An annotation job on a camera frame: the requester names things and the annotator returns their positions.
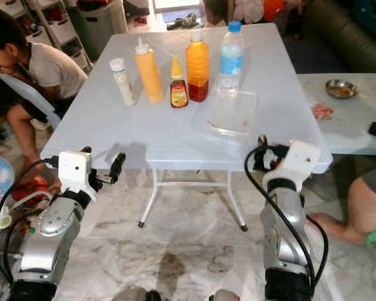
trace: blue bottle cap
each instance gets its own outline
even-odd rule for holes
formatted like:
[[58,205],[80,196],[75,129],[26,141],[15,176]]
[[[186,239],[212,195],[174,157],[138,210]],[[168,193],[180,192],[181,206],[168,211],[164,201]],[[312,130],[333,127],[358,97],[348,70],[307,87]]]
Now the blue bottle cap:
[[239,21],[231,21],[228,23],[228,31],[232,33],[237,33],[241,30],[241,22]]

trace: metal bowl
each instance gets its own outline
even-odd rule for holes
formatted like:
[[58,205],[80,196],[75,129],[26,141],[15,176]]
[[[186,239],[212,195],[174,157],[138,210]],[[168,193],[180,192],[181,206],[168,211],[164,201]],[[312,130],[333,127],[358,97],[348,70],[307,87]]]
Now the metal bowl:
[[335,98],[350,98],[357,93],[357,86],[345,80],[329,80],[326,82],[326,92]]

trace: boy's leg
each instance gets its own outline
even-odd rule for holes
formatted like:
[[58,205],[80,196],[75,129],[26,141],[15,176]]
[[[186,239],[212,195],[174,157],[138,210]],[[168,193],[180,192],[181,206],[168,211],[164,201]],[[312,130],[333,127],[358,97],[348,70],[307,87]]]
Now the boy's leg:
[[348,191],[348,223],[315,214],[328,235],[350,243],[362,244],[376,230],[376,171],[355,180]]
[[21,104],[15,105],[7,113],[10,123],[24,155],[24,168],[40,160],[35,142],[35,129],[30,121],[33,117]]

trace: light blue chair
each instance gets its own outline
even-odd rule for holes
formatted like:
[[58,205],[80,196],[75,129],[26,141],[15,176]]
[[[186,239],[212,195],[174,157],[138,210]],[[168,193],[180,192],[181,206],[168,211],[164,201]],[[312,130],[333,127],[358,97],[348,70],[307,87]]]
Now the light blue chair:
[[22,80],[18,80],[8,74],[0,73],[0,79],[12,88],[19,96],[31,102],[35,107],[41,110],[46,115],[54,129],[58,126],[60,123],[60,117],[55,113],[54,106],[52,106],[38,91]]

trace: white table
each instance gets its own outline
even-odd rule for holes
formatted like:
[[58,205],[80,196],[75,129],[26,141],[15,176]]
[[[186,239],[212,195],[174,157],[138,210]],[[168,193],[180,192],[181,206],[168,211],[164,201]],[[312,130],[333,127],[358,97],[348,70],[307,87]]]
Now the white table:
[[[321,102],[334,110],[330,120],[318,120],[333,154],[376,155],[376,137],[368,133],[376,121],[376,73],[302,74],[298,78],[309,104]],[[346,100],[329,96],[325,83],[334,78],[355,84],[359,93]]]
[[[226,30],[212,28],[203,31],[204,41],[210,47],[210,89],[217,75],[219,44]],[[212,93],[204,103],[191,102],[183,109],[174,109],[169,103],[172,55],[179,56],[185,69],[185,49],[190,43],[190,35],[191,31],[142,34],[144,41],[155,51],[162,75],[165,101],[156,105],[148,102],[134,61],[133,48],[138,36],[112,36],[41,156],[49,157],[63,150],[78,150],[90,145],[94,168],[108,169],[112,158],[121,150],[127,154],[125,168],[151,168],[154,191],[140,226],[143,226],[154,203],[158,186],[186,184],[227,187],[230,204],[239,225],[244,229],[245,222],[232,196],[231,173],[244,170],[244,158],[256,145],[258,135],[266,134],[270,142],[288,144],[291,139],[297,139],[319,145],[322,155],[315,172],[324,172],[332,161],[332,155],[273,24],[243,26],[246,51],[241,88],[245,92],[256,92],[259,97],[250,143],[231,147],[227,140],[214,139],[198,130],[194,126],[197,111],[200,112],[206,102],[212,101]],[[134,89],[140,93],[138,104],[133,107],[123,105],[110,71],[108,62],[116,57],[125,58]],[[222,170],[227,171],[227,183],[159,182],[157,169]]]

